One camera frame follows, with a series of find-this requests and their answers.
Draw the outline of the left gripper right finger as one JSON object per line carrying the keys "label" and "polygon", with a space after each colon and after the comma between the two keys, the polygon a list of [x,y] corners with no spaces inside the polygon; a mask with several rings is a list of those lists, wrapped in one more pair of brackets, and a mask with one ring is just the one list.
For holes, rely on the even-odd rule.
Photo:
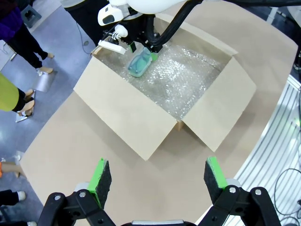
{"label": "left gripper right finger", "polygon": [[249,192],[229,184],[216,157],[205,162],[204,182],[212,206],[199,226],[222,226],[229,216],[239,216],[245,226],[281,225],[268,191],[254,187]]}

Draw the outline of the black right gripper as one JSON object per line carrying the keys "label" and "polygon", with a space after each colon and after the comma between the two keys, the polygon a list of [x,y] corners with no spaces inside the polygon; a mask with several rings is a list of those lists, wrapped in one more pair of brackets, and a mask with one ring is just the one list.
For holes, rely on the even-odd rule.
{"label": "black right gripper", "polygon": [[[146,44],[146,15],[142,14],[138,17],[126,16],[126,18],[122,20],[122,26],[124,26],[128,32],[128,35],[122,38],[122,42],[125,42],[127,45],[129,45],[131,52],[135,52],[137,50],[135,42],[139,42],[142,45]],[[158,59],[158,53],[163,46],[153,46],[151,44],[147,44],[146,48],[148,49],[146,51],[147,56],[149,56],[152,61],[156,61]]]}

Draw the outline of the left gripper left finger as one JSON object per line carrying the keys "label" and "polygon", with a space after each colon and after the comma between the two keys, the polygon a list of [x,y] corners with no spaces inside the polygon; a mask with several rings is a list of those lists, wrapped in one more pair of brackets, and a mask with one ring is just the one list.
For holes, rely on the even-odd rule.
{"label": "left gripper left finger", "polygon": [[73,226],[85,219],[90,226],[114,226],[104,210],[111,182],[109,161],[101,158],[86,188],[69,196],[59,192],[48,196],[37,225]]}

